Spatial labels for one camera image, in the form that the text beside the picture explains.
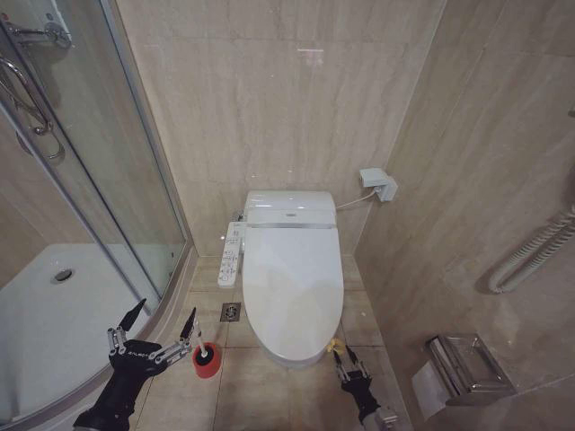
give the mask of toilet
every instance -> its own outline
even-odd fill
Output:
[[[318,361],[343,307],[332,195],[250,191],[243,211],[243,303],[257,339],[282,365]]]

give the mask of shower drain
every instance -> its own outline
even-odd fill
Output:
[[[239,321],[242,303],[222,303],[222,314],[219,321]]]
[[[66,280],[68,280],[73,275],[74,275],[73,269],[70,269],[70,268],[62,269],[52,278],[51,281],[54,284],[64,283]]]

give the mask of red container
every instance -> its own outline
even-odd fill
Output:
[[[215,344],[204,343],[204,348],[208,352],[206,357],[201,356],[201,349],[197,346],[194,349],[191,359],[194,363],[194,368],[196,368],[196,374],[198,377],[200,379],[209,379],[213,375],[217,374],[219,367],[222,365],[222,357]]]

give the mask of robotic hand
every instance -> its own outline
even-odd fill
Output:
[[[357,369],[347,372],[341,362],[340,355],[333,350],[341,388],[353,395],[353,399],[359,409],[359,422],[361,422],[366,431],[388,431],[391,424],[397,420],[397,416],[390,410],[382,410],[369,390],[372,381],[371,375],[367,372],[363,362],[358,360],[355,352],[348,346],[345,348],[351,363]]]
[[[108,329],[109,359],[114,373],[94,406],[75,421],[75,431],[128,431],[128,418],[134,413],[136,397],[146,380],[163,373],[191,352],[195,308],[181,330],[180,340],[169,347],[139,339],[126,340],[126,332],[136,321],[145,301],[143,299],[130,310],[118,328]]]

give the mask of toilet seat lid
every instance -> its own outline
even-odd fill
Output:
[[[294,361],[319,354],[343,306],[338,230],[247,227],[243,302],[272,354]]]

